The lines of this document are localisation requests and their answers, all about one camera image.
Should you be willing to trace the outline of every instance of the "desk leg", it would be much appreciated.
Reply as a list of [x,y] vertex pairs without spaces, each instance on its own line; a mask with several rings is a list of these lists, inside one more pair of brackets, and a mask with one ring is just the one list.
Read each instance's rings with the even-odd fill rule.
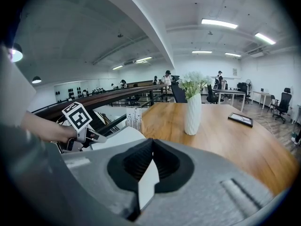
[[234,94],[232,94],[232,102],[231,102],[231,106],[233,106],[233,101],[234,101]]
[[221,93],[219,92],[218,93],[218,104],[220,104],[221,103]]
[[243,103],[242,103],[242,105],[241,105],[241,112],[243,111],[243,109],[244,109],[244,104],[245,104],[245,98],[246,98],[246,94],[244,94],[244,99],[243,99]]
[[264,109],[264,104],[265,104],[265,98],[266,98],[266,97],[267,97],[267,96],[264,96],[262,109]]

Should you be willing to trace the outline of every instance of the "white ceiling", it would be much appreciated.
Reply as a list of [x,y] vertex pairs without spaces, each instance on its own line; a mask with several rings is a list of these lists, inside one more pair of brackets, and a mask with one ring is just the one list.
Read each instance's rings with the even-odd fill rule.
[[[276,0],[153,0],[152,6],[165,23],[174,56],[196,49],[245,55],[257,47],[273,53],[297,44]],[[238,28],[203,25],[202,18]],[[254,36],[257,32],[277,43],[268,45]],[[162,57],[139,26],[107,0],[31,0],[16,42],[24,52],[21,66],[61,59],[112,67],[145,55]]]

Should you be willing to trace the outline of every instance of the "lamp shade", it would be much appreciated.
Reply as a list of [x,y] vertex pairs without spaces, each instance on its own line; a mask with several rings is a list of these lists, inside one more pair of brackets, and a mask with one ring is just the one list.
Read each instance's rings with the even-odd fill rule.
[[32,83],[33,84],[37,84],[37,83],[40,83],[42,80],[39,76],[35,76],[33,79],[32,79]]
[[23,58],[22,48],[19,44],[14,43],[12,54],[13,54],[12,62],[17,62]]

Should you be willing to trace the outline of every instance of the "gray floor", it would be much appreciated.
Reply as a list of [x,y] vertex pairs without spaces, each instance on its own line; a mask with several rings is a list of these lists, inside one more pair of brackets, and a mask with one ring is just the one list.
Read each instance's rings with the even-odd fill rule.
[[[206,100],[207,96],[202,96],[202,102],[208,103]],[[241,103],[239,99],[234,99],[233,106],[240,110]],[[227,98],[221,104],[231,104],[231,100]],[[271,132],[281,143],[282,145],[292,153],[296,157],[299,163],[301,163],[301,147],[296,146],[292,141],[292,132],[295,131],[299,133],[300,126],[299,125],[292,125],[290,118],[286,118],[285,124],[282,124],[282,121],[278,119],[275,120],[275,117],[272,117],[272,113],[267,112],[268,108],[262,110],[262,105],[259,106],[257,102],[253,102],[253,105],[246,103],[244,105],[243,112],[247,114],[249,117],[256,120],[260,123],[264,128],[266,128],[269,132]]]

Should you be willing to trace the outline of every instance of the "textured ceramic vase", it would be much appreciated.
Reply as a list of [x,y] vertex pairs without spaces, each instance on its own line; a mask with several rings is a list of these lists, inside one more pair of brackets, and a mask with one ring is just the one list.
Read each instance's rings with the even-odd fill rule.
[[202,100],[201,94],[197,94],[187,100],[184,129],[186,134],[195,135],[201,120]]

